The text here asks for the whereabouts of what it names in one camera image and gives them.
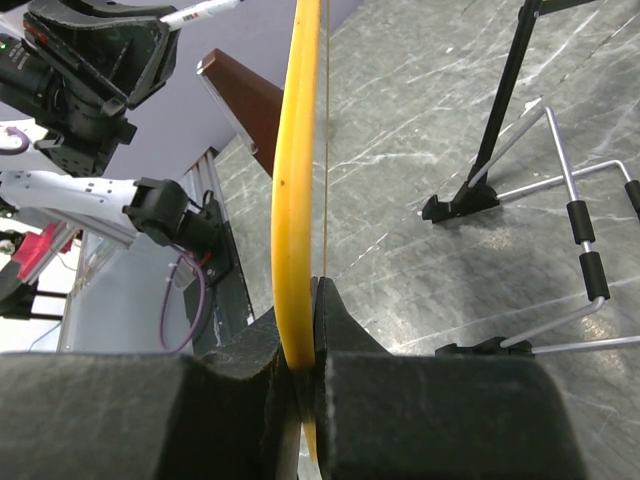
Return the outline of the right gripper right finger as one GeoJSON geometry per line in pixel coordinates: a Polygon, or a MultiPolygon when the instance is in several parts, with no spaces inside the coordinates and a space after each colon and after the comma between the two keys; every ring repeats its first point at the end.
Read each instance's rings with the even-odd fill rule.
{"type": "Polygon", "coordinates": [[[326,479],[585,479],[552,377],[524,356],[394,355],[313,282],[315,408],[326,479]]]}

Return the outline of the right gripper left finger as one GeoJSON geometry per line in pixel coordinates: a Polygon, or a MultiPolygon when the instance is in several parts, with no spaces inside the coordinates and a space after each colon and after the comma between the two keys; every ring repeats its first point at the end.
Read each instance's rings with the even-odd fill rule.
{"type": "Polygon", "coordinates": [[[201,358],[7,353],[5,479],[286,479],[288,380],[272,313],[201,358]]]}

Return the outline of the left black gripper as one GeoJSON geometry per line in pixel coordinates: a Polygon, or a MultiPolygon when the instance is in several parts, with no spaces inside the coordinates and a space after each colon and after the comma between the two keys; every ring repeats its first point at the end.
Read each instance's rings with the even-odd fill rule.
{"type": "Polygon", "coordinates": [[[31,1],[25,36],[60,75],[50,126],[61,135],[133,135],[126,118],[159,83],[178,32],[159,19],[173,6],[31,1]]]}

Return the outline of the white marker pen body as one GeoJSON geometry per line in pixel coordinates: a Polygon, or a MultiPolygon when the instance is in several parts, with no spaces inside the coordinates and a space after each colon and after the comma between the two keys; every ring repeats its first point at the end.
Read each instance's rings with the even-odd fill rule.
{"type": "Polygon", "coordinates": [[[170,31],[177,31],[197,22],[213,18],[243,3],[243,0],[209,0],[164,15],[160,21],[170,31]]]}

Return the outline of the orange framed whiteboard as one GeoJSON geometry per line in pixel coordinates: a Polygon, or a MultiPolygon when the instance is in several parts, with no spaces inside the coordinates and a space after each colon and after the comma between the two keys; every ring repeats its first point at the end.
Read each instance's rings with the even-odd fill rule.
{"type": "Polygon", "coordinates": [[[311,286],[312,171],[320,32],[329,1],[298,1],[277,134],[271,203],[271,277],[276,324],[287,366],[301,392],[299,411],[310,458],[318,460],[310,374],[315,366],[311,286]]]}

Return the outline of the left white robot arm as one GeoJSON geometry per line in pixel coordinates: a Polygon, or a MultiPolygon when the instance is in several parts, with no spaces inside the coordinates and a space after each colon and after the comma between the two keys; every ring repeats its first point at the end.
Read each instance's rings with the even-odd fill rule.
{"type": "Polygon", "coordinates": [[[73,177],[99,177],[137,131],[128,111],[173,74],[181,29],[236,5],[4,1],[4,13],[26,11],[21,34],[1,37],[1,100],[45,129],[36,152],[73,177]]]}

